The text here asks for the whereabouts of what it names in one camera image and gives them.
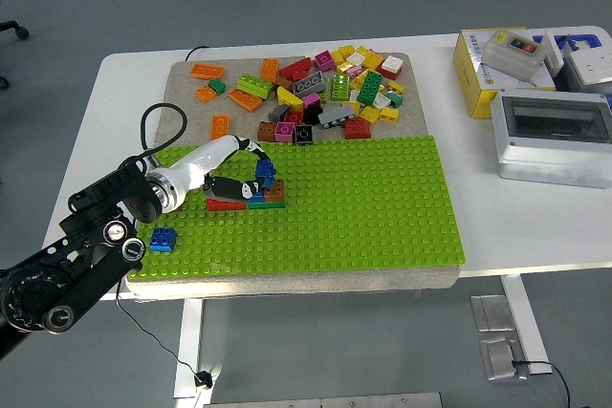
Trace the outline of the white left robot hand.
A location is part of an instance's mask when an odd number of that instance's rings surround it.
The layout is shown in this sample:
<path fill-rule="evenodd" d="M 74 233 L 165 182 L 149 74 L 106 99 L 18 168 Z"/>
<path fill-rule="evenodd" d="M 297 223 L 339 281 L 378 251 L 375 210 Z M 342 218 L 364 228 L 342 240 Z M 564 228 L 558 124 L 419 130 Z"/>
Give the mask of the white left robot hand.
<path fill-rule="evenodd" d="M 171 166 L 150 171 L 148 180 L 158 187 L 164 212 L 177 209 L 184 202 L 187 192 L 199 187 L 205 188 L 209 197 L 236 202 L 245 202 L 261 191 L 264 179 L 241 183 L 234 179 L 210 176 L 238 151 L 248 151 L 261 161 L 271 161 L 256 142 L 235 135 L 224 135 L 197 147 Z"/>

